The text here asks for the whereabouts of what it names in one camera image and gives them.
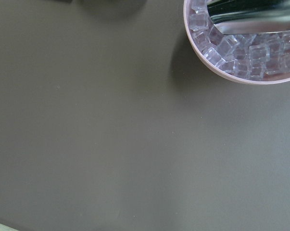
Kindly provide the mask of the pink bowl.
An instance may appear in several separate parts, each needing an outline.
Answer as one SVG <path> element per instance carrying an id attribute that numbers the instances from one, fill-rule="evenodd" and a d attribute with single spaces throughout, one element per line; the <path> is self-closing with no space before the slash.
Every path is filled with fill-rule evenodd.
<path id="1" fill-rule="evenodd" d="M 212 65 L 202 55 L 201 51 L 197 48 L 196 44 L 194 43 L 192 39 L 191 30 L 189 29 L 189 15 L 190 14 L 191 14 L 190 0 L 185 0 L 183 3 L 183 19 L 184 19 L 184 25 L 185 25 L 185 31 L 186 31 L 187 37 L 198 59 L 202 62 L 203 65 L 206 66 L 210 74 L 214 73 L 229 81 L 233 81 L 233 82 L 241 83 L 241 84 L 248 84 L 248 85 L 274 85 L 274 84 L 280 84 L 280 83 L 285 83 L 285 82 L 290 81 L 290 73 L 285 73 L 282 75 L 273 75 L 271 77 L 267 77 L 264 81 L 253 81 L 253 80 L 247 80 L 247 79 L 235 77 L 233 75 L 230 75 L 228 73 L 221 71 L 219 68 Z"/>

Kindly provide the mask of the clear ice cubes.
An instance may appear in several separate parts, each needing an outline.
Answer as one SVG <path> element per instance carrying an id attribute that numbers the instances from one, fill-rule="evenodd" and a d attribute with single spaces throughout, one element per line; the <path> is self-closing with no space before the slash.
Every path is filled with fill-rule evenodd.
<path id="1" fill-rule="evenodd" d="M 290 31 L 224 35 L 210 20 L 207 2 L 190 1 L 189 29 L 197 48 L 212 65 L 253 81 L 290 73 Z"/>

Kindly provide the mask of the shiny metal scoop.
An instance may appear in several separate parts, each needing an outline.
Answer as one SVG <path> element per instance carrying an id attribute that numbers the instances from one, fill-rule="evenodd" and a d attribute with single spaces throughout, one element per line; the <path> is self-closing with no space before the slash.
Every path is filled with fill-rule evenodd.
<path id="1" fill-rule="evenodd" d="M 224 35 L 290 31 L 290 0 L 210 0 L 206 6 Z"/>

